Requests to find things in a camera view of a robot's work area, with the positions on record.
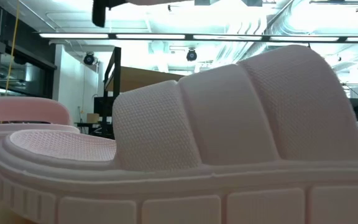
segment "pink sandal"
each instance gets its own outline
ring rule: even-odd
[[[50,129],[79,133],[71,126],[68,110],[59,102],[34,97],[0,97],[0,121],[41,121],[50,124],[10,123],[0,124],[0,139],[25,129]]]
[[[116,141],[18,131],[0,201],[44,224],[358,223],[358,129],[335,73],[289,46],[121,94]]]

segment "ceiling pipe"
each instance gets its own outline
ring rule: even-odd
[[[276,14],[273,18],[268,21],[266,29],[263,31],[263,35],[282,35],[283,32],[280,32],[276,27],[283,27],[285,25],[286,16],[290,16],[290,6],[294,3],[295,0],[289,0],[287,4]],[[266,43],[255,42],[253,43],[247,52],[242,56],[241,60],[247,59],[254,55],[262,53],[266,48]]]
[[[38,19],[40,19],[42,22],[44,22],[47,26],[49,26],[51,29],[53,29],[54,31],[56,31],[56,28],[54,28],[52,25],[50,25],[45,19],[43,19],[42,17],[40,17],[36,12],[34,12],[29,6],[27,6],[26,4],[24,4],[22,1],[19,1],[26,9],[28,9],[30,12],[32,12],[35,16],[38,17]]]

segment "window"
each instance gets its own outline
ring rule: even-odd
[[[9,54],[1,56],[1,86],[6,86],[10,62],[11,56]],[[46,73],[47,72],[44,69],[26,62],[24,58],[15,56],[13,58],[8,88],[16,89],[17,91],[28,93],[30,95],[46,95]]]
[[[18,92],[11,91],[11,90],[8,90],[7,94],[6,94],[6,90],[0,88],[0,96],[5,96],[5,95],[6,96],[27,96],[26,94],[18,93]]]

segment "textured footbed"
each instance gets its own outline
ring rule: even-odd
[[[116,153],[113,140],[65,131],[18,131],[10,140],[29,152],[59,159],[111,161]]]

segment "black metal frame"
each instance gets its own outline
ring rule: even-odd
[[[104,73],[104,91],[103,91],[103,110],[102,110],[102,137],[106,138],[107,135],[107,110],[111,110],[112,108],[108,108],[108,85],[113,81],[113,94],[112,94],[112,103],[114,105],[114,101],[119,95],[120,86],[121,86],[121,48],[115,47],[114,52],[111,54],[109,64],[107,66],[106,72]],[[114,139],[114,131],[111,133],[111,138]]]
[[[66,34],[90,34],[90,33],[66,33]],[[47,38],[51,40],[169,40],[169,41],[223,41],[223,42],[275,42],[275,43],[320,43],[320,44],[358,44],[358,41],[348,41],[349,38],[358,38],[358,36],[341,36],[341,35],[227,35],[227,34],[134,34],[134,33],[98,33],[105,34],[106,38]],[[135,38],[118,38],[117,35],[138,35]],[[183,35],[183,38],[168,38],[169,35]],[[205,38],[197,38],[195,36],[206,36]],[[275,37],[282,38],[309,38],[309,40],[274,40]],[[320,37],[336,38],[337,40],[319,40]]]

